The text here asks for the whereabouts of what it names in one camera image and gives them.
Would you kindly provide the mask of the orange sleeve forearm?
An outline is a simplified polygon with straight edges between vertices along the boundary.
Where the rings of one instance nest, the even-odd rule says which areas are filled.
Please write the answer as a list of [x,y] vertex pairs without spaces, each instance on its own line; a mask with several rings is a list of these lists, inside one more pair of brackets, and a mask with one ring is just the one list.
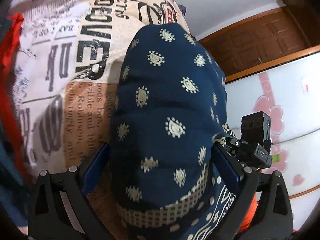
[[242,221],[242,224],[240,225],[238,233],[242,233],[249,228],[249,226],[253,220],[253,217],[255,215],[255,212],[257,210],[257,207],[258,207],[258,201],[257,201],[257,194],[255,193],[253,196],[253,199],[251,201],[251,204],[246,212],[246,215]]

